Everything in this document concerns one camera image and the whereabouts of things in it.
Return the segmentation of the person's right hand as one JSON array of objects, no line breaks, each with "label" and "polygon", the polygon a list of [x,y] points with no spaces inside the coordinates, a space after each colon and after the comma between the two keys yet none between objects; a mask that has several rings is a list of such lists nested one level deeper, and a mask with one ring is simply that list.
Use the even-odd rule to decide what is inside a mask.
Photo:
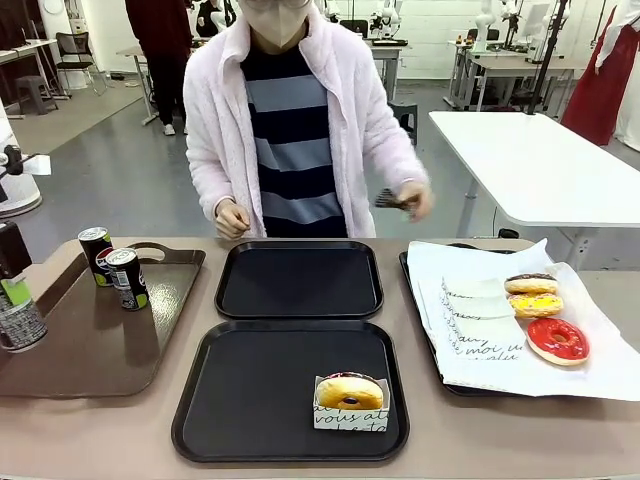
[{"label": "person's right hand", "polygon": [[250,230],[250,218],[247,210],[231,199],[223,199],[215,211],[215,226],[220,237],[237,240]]}]

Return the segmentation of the person's left hand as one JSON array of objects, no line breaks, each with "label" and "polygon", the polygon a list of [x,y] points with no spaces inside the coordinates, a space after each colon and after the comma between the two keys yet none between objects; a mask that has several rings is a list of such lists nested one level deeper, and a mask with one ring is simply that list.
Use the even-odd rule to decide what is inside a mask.
[{"label": "person's left hand", "polygon": [[396,200],[412,222],[424,220],[434,206],[434,195],[428,183],[406,181],[397,190]]}]

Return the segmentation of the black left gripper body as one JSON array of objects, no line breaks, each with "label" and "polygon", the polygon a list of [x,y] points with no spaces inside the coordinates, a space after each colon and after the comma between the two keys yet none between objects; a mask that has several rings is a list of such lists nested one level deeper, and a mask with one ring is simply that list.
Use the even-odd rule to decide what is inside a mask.
[{"label": "black left gripper body", "polygon": [[1,224],[0,264],[2,280],[17,278],[32,265],[32,259],[20,229],[14,222]]}]

